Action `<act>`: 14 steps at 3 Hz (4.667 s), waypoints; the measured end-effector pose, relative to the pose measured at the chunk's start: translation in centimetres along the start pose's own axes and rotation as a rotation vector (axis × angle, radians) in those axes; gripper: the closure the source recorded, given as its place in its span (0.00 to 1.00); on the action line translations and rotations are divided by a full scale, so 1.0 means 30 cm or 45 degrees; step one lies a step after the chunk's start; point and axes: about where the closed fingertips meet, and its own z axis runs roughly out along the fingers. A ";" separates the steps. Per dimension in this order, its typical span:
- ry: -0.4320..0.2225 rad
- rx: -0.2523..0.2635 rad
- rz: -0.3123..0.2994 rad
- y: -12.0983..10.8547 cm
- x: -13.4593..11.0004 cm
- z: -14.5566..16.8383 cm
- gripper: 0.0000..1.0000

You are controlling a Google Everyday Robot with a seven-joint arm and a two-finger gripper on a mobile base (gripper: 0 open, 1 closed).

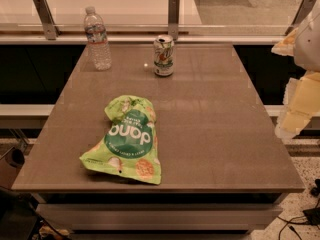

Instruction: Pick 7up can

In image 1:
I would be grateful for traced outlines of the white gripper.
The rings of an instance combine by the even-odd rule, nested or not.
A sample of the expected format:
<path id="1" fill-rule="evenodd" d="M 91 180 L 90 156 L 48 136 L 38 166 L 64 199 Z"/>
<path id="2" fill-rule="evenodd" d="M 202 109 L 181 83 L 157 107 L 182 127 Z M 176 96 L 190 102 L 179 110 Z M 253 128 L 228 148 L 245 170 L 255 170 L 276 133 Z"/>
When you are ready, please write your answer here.
<path id="1" fill-rule="evenodd" d="M 278 138 L 292 139 L 320 111 L 320 9 L 313 8 L 298 30 L 293 29 L 271 52 L 294 55 L 295 64 L 308 70 L 300 79 L 289 79 L 275 127 Z"/>

